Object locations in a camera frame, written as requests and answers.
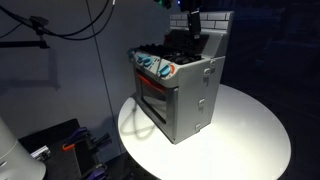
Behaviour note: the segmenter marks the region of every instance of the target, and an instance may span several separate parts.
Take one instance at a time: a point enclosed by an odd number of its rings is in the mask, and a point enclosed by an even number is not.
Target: white object
[[[33,159],[0,118],[0,180],[42,180],[43,163]]]
[[[219,86],[212,122],[174,145],[129,98],[119,114],[128,153],[163,180],[275,180],[287,168],[291,146],[278,118],[254,98]]]

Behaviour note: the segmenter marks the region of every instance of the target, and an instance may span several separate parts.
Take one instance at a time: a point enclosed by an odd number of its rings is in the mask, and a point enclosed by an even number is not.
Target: oven door
[[[137,73],[140,88],[140,98],[144,104],[157,116],[157,118],[166,124],[167,119],[167,89],[151,78]]]

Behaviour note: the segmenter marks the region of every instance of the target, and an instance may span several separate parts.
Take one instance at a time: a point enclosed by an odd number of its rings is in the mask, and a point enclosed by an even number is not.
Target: white tabletop
[[[173,145],[129,98],[118,121],[120,138],[134,160],[163,180],[273,180],[291,156],[278,118],[254,98],[220,85],[212,123]]]

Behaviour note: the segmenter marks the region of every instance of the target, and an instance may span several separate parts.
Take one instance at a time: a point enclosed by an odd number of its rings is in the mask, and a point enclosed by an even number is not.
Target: oven window
[[[166,123],[166,95],[165,91],[161,91],[158,88],[153,87],[150,84],[141,82],[142,100],[149,105],[149,108],[160,118],[163,123]]]

